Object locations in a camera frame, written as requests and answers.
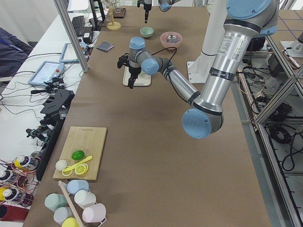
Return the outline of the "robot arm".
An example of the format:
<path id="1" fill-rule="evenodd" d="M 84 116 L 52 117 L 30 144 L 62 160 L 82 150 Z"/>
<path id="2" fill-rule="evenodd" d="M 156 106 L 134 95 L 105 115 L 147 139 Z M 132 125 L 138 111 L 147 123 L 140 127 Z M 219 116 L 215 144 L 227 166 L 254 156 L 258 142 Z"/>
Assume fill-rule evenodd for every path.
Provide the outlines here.
<path id="1" fill-rule="evenodd" d="M 131 74 L 128 86 L 133 87 L 141 71 L 148 75 L 160 72 L 190 105 L 182 117 L 184 131 L 195 139 L 206 138 L 223 124 L 222 102 L 250 41 L 276 31 L 278 11 L 276 0 L 228 0 L 224 3 L 223 15 L 218 21 L 218 27 L 224 33 L 212 33 L 212 37 L 220 38 L 221 42 L 201 91 L 175 68 L 171 60 L 151 55 L 145 40 L 135 36 L 130 40 L 126 59 Z"/>
<path id="2" fill-rule="evenodd" d="M 172 5 L 174 5 L 178 0 L 158 0 L 158 6 L 162 12 L 168 11 Z M 140 5 L 143 5 L 143 9 L 145 10 L 144 13 L 144 22 L 147 24 L 149 12 L 152 9 L 152 1 L 151 0 L 138 0 L 137 7 L 139 8 Z"/>

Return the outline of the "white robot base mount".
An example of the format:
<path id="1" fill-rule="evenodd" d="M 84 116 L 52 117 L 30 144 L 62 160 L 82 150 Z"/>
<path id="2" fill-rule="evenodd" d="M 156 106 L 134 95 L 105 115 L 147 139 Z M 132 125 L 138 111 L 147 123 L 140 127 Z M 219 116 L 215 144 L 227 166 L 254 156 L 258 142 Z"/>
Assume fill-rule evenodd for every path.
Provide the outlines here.
<path id="1" fill-rule="evenodd" d="M 191 83 L 206 82 L 225 32 L 223 23 L 227 16 L 226 4 L 225 0 L 213 1 L 201 54 L 195 61 L 187 63 L 188 78 Z"/>

